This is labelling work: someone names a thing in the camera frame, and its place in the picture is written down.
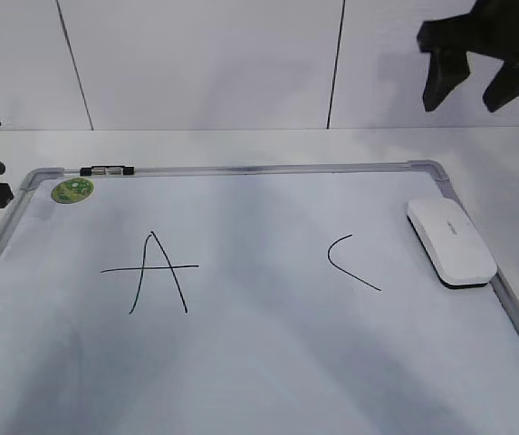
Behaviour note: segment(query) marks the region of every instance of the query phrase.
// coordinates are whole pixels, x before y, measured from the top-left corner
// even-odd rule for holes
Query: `table surface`
[[[2,131],[1,178],[32,169],[436,160],[519,299],[519,127],[382,130]]]

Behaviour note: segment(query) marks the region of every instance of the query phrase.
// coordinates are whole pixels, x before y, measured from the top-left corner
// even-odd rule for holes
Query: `green sticker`
[[[73,204],[86,199],[94,191],[89,179],[67,179],[52,190],[52,199],[60,204]]]

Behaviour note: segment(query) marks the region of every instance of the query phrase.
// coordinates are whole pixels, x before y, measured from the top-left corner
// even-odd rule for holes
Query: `white eraser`
[[[416,198],[408,217],[445,285],[485,285],[496,262],[464,210],[448,198]]]

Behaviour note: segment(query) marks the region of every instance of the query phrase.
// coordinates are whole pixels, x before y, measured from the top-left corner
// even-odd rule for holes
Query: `black marker line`
[[[188,313],[187,303],[185,302],[185,296],[183,296],[183,292],[180,289],[180,284],[178,283],[177,274],[175,273],[175,267],[170,264],[170,260],[168,259],[167,252],[165,251],[165,248],[162,247],[162,244],[160,243],[159,238],[156,234],[154,234],[154,231],[150,231],[150,234],[154,237],[154,239],[159,244],[160,250],[162,251],[162,255],[165,256],[165,259],[167,260],[168,267],[170,267],[170,272],[172,273],[172,277],[175,278],[175,284],[177,285],[178,294],[180,295],[180,300],[183,302],[183,306],[185,307],[185,314]]]
[[[139,288],[136,291],[136,297],[134,298],[134,304],[132,304],[132,308],[130,309],[129,314],[134,313],[134,308],[136,308],[136,304],[139,301],[140,296],[140,288],[142,287],[142,278],[144,277],[144,264],[147,262],[147,246],[149,245],[149,239],[152,237],[151,234],[147,236],[144,240],[144,247],[142,248],[142,268],[140,269],[140,280],[139,280]]]
[[[119,267],[117,269],[106,269],[106,270],[101,270],[100,273],[101,274],[105,274],[107,272],[118,272],[120,270],[165,270],[165,269],[188,269],[188,268],[194,268],[194,267],[198,267],[198,265],[183,265],[183,266],[172,266],[172,267],[167,267],[167,266],[160,266],[160,267]]]
[[[363,280],[363,279],[357,277],[357,276],[354,275],[354,274],[351,274],[351,273],[348,272],[347,270],[342,269],[341,267],[339,267],[338,265],[336,265],[335,263],[333,263],[332,258],[330,257],[330,253],[331,253],[333,247],[335,247],[335,246],[336,246],[338,243],[340,243],[342,240],[345,240],[346,238],[350,238],[350,237],[352,237],[352,236],[353,236],[353,234],[350,234],[350,235],[348,235],[348,236],[346,236],[346,237],[339,238],[338,240],[336,240],[335,242],[333,242],[332,245],[330,246],[330,248],[328,249],[328,260],[330,261],[330,263],[332,264],[332,266],[334,266],[336,269],[341,270],[344,274],[347,274],[347,275],[351,276],[352,278],[357,279],[357,280],[360,281],[361,283],[370,286],[370,287],[373,288],[374,290],[378,290],[379,292],[381,292],[381,291],[382,291],[381,288],[378,288],[378,287],[376,287],[375,285],[370,284],[369,282],[367,282],[367,281],[365,281],[365,280]]]

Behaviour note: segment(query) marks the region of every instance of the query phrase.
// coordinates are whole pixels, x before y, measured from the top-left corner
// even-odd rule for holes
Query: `whiteboard surface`
[[[519,433],[519,339],[442,286],[406,220],[428,174],[43,182],[0,258],[0,434]],[[148,270],[129,314],[144,240]],[[382,289],[334,268],[332,259]],[[166,266],[155,244],[146,266]]]

